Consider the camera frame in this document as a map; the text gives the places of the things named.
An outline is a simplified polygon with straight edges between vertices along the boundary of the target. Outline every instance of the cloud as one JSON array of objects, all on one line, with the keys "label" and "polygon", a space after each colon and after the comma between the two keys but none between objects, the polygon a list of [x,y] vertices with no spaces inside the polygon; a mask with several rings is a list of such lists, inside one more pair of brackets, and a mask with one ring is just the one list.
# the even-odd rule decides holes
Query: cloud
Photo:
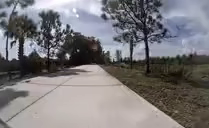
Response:
[{"label": "cloud", "polygon": [[[161,12],[166,25],[178,37],[161,44],[151,44],[152,56],[175,56],[190,53],[194,50],[199,54],[209,54],[209,0],[163,0]],[[38,13],[44,9],[53,9],[61,15],[63,24],[70,24],[75,31],[86,36],[100,38],[105,50],[114,56],[116,49],[129,55],[128,45],[113,41],[116,34],[110,22],[100,18],[100,0],[37,0],[36,4],[22,13],[27,13],[36,22]],[[33,49],[25,45],[26,55]],[[5,55],[5,40],[0,31],[0,52]],[[17,57],[17,48],[10,50],[10,58]],[[134,56],[144,58],[144,45],[135,48]]]}]

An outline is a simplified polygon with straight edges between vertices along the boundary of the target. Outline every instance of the dry grass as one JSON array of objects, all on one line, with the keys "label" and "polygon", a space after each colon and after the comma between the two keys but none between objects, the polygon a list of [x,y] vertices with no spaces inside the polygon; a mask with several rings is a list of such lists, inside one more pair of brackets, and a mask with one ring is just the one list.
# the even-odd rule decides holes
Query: dry grass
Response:
[{"label": "dry grass", "polygon": [[104,66],[133,91],[186,128],[209,127],[209,90],[188,83],[173,84],[143,75],[140,70]]}]

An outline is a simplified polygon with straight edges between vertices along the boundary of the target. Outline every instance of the tree trunk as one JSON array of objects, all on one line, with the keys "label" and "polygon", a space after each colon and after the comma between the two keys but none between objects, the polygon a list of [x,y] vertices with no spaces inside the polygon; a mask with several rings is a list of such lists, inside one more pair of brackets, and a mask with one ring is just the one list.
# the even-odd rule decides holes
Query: tree trunk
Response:
[{"label": "tree trunk", "polygon": [[47,71],[50,72],[50,48],[48,43],[48,49],[47,49]]},{"label": "tree trunk", "polygon": [[7,35],[6,35],[7,37],[6,37],[6,48],[5,48],[5,50],[6,50],[6,61],[8,61],[8,36],[9,36],[9,34],[8,34],[8,32],[7,32]]},{"label": "tree trunk", "polygon": [[148,46],[148,39],[147,37],[144,38],[145,43],[145,57],[146,57],[146,74],[151,72],[150,70],[150,56],[149,56],[149,46]]},{"label": "tree trunk", "polygon": [[133,51],[134,51],[133,40],[131,40],[130,41],[130,69],[133,68]]},{"label": "tree trunk", "polygon": [[19,47],[18,47],[18,59],[19,59],[19,65],[20,65],[20,76],[24,76],[24,38],[19,39]]}]

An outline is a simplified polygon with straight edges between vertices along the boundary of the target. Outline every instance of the concrete slab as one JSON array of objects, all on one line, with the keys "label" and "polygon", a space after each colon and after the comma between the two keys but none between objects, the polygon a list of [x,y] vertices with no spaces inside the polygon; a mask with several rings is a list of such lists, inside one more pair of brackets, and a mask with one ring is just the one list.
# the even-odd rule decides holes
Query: concrete slab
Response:
[{"label": "concrete slab", "polygon": [[70,79],[72,76],[71,75],[50,75],[50,76],[39,76],[35,78],[28,79],[28,83],[31,84],[41,84],[41,85],[60,85],[63,82],[67,81]]},{"label": "concrete slab", "polygon": [[61,86],[9,124],[14,128],[180,128],[123,88]]},{"label": "concrete slab", "polygon": [[0,117],[13,128],[183,128],[97,65],[9,88],[21,96]]},{"label": "concrete slab", "polygon": [[8,121],[56,86],[18,83],[0,89],[0,118]]},{"label": "concrete slab", "polygon": [[121,85],[121,83],[114,79],[113,77],[107,75],[87,75],[87,76],[77,76],[73,77],[69,81],[65,82],[63,85],[67,86],[114,86]]}]

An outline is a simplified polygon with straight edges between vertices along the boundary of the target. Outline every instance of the palm tree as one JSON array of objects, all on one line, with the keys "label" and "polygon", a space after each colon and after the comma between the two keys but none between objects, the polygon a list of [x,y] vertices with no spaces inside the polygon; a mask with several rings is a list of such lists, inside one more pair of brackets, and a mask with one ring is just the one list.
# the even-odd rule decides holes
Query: palm tree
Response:
[{"label": "palm tree", "polygon": [[11,28],[14,41],[11,42],[11,47],[18,42],[18,59],[20,62],[21,76],[24,75],[23,70],[23,56],[24,56],[24,43],[26,39],[32,39],[36,35],[36,24],[27,16],[17,16],[13,19],[14,24]]}]

